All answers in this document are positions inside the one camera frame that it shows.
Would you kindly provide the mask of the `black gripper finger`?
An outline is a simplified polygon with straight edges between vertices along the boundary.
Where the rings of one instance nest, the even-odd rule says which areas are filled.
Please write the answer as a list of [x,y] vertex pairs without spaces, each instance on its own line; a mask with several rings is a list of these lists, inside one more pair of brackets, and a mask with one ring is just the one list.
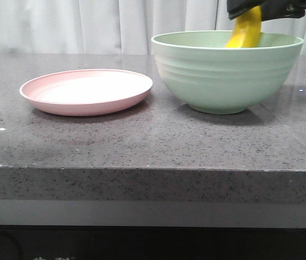
[[228,18],[233,20],[246,11],[259,6],[263,0],[227,0]]
[[302,18],[305,16],[306,1],[265,1],[260,7],[262,10],[262,21],[279,18]]

